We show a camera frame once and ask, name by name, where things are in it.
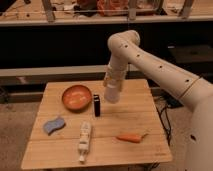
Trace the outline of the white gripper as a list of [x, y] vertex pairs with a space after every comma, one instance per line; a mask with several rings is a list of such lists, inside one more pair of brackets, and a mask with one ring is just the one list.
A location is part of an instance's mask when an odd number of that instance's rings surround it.
[[118, 90], [123, 88], [123, 81], [125, 80], [126, 70], [116, 70], [110, 65], [106, 68], [103, 86], [114, 83]]

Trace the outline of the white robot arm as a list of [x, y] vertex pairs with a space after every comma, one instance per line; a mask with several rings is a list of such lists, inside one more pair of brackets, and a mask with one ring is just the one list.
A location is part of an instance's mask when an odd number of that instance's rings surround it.
[[108, 38], [111, 57], [104, 77], [104, 98], [117, 103], [129, 63], [192, 113], [185, 171], [213, 171], [213, 84], [139, 47], [140, 35], [128, 30]]

